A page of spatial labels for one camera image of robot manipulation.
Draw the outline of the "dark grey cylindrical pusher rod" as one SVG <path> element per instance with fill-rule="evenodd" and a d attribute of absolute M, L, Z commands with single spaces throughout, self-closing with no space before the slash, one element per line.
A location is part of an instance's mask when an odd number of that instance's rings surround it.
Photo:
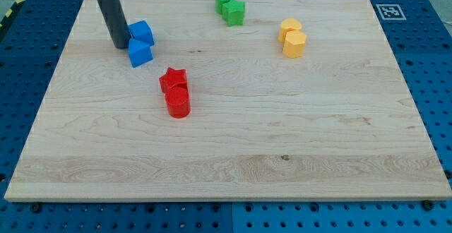
<path fill-rule="evenodd" d="M 117 49 L 127 49 L 131 34 L 120 0 L 97 0 L 110 37 Z"/>

